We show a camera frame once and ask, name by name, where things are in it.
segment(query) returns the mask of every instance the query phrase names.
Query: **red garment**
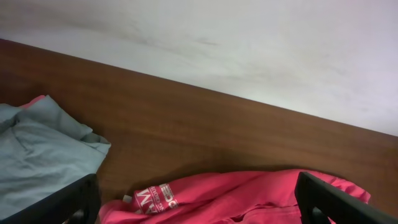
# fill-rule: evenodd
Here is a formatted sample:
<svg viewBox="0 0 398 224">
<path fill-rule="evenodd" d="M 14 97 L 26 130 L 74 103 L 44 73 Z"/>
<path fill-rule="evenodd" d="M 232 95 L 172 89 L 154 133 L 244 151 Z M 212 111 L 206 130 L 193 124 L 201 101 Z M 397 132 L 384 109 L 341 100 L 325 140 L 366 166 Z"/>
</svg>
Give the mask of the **red garment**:
<svg viewBox="0 0 398 224">
<path fill-rule="evenodd" d="M 115 200 L 99 217 L 127 223 L 301 223 L 294 188 L 300 171 L 207 173 L 137 190 L 130 203 Z M 363 202 L 370 195 L 347 180 L 307 171 Z"/>
</svg>

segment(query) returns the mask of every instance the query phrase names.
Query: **light blue cloth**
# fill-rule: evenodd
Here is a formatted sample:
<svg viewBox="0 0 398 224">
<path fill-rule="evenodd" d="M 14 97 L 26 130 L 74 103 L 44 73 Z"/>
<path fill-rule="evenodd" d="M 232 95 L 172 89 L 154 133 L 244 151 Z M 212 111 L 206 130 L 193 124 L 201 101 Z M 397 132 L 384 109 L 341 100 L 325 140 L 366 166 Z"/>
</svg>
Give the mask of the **light blue cloth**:
<svg viewBox="0 0 398 224">
<path fill-rule="evenodd" d="M 0 220 L 95 173 L 111 146 L 46 96 L 0 104 Z"/>
</svg>

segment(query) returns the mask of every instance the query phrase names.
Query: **gray cloth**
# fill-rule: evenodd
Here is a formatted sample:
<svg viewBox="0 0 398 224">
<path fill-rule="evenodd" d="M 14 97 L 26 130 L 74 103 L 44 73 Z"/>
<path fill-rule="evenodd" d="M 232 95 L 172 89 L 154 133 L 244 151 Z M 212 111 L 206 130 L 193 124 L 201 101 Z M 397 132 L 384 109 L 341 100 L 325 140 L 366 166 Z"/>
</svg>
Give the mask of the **gray cloth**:
<svg viewBox="0 0 398 224">
<path fill-rule="evenodd" d="M 0 104 L 0 220 L 95 173 L 111 146 L 46 96 Z"/>
</svg>

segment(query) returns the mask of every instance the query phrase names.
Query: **wooden table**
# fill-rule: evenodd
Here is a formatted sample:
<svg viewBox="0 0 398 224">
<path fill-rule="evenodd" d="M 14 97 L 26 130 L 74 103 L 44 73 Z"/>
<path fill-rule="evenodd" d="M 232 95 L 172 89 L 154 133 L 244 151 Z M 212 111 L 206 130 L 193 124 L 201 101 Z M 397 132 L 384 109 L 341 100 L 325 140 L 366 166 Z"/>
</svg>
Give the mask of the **wooden table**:
<svg viewBox="0 0 398 224">
<path fill-rule="evenodd" d="M 355 182 L 398 216 L 398 137 L 0 40 L 0 102 L 41 94 L 112 143 L 104 202 L 201 172 L 301 167 Z"/>
</svg>

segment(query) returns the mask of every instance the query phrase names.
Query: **folded gray shirt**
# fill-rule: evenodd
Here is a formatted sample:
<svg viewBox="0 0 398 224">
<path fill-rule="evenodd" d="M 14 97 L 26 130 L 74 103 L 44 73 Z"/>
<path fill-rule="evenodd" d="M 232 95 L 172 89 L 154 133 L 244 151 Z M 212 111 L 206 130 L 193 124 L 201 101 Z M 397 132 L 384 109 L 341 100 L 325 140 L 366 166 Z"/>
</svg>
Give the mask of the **folded gray shirt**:
<svg viewBox="0 0 398 224">
<path fill-rule="evenodd" d="M 111 146 L 46 96 L 0 104 L 0 220 L 95 173 Z"/>
</svg>

